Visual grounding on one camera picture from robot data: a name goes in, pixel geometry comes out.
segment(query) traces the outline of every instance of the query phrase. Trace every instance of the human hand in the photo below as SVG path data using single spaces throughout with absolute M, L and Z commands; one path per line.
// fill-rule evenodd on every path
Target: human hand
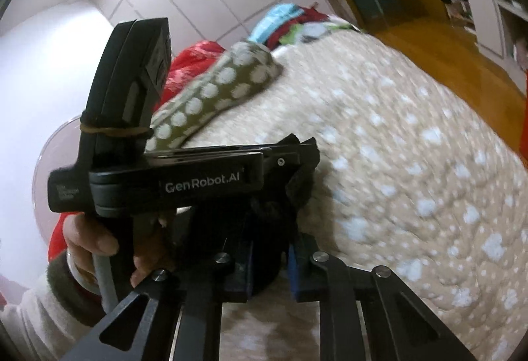
M 162 228 L 134 246 L 134 265 L 136 270 L 130 277 L 132 286 L 136 286 L 155 269 L 174 268 L 174 262 L 165 247 Z M 70 215 L 62 227 L 64 239 L 81 276 L 91 284 L 97 284 L 92 254 L 112 256 L 119 249 L 116 238 L 94 218 L 83 213 Z

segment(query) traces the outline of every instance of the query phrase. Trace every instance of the silver screw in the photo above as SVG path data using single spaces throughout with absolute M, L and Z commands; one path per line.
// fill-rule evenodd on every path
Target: silver screw
M 218 252 L 214 257 L 214 262 L 217 264 L 226 264 L 231 261 L 231 256 L 226 252 Z
M 391 269 L 389 269 L 387 266 L 378 266 L 376 267 L 376 274 L 380 278 L 388 278 L 391 275 Z
M 152 273 L 152 279 L 154 279 L 156 282 L 163 282 L 167 278 L 168 278 L 168 271 L 165 269 L 155 270 Z
M 313 261 L 316 261 L 317 263 L 326 263 L 330 256 L 323 250 L 318 250 L 317 252 L 313 253 L 312 258 Z

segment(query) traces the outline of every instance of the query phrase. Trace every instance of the quilted bedspread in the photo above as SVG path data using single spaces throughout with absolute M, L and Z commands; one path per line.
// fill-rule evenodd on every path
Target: quilted bedspread
M 479 360 L 508 359 L 528 328 L 528 178 L 468 105 L 401 53 L 342 31 L 276 56 L 284 70 L 187 146 L 315 136 L 302 231 L 346 264 L 386 264 Z M 280 276 L 227 305 L 221 359 L 319 359 L 318 307 Z

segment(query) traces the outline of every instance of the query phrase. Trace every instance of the person's arm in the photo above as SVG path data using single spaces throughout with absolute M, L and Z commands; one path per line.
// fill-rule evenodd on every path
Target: person's arm
M 71 275 L 64 252 L 20 305 L 0 312 L 0 354 L 7 351 L 16 361 L 55 361 L 103 316 L 100 300 Z

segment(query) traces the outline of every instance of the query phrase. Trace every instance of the orange floor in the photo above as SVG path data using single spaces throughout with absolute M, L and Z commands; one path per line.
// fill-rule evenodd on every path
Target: orange floor
M 519 150 L 525 97 L 503 69 L 479 53 L 474 35 L 430 19 L 416 19 L 376 37 L 449 87 L 512 150 Z

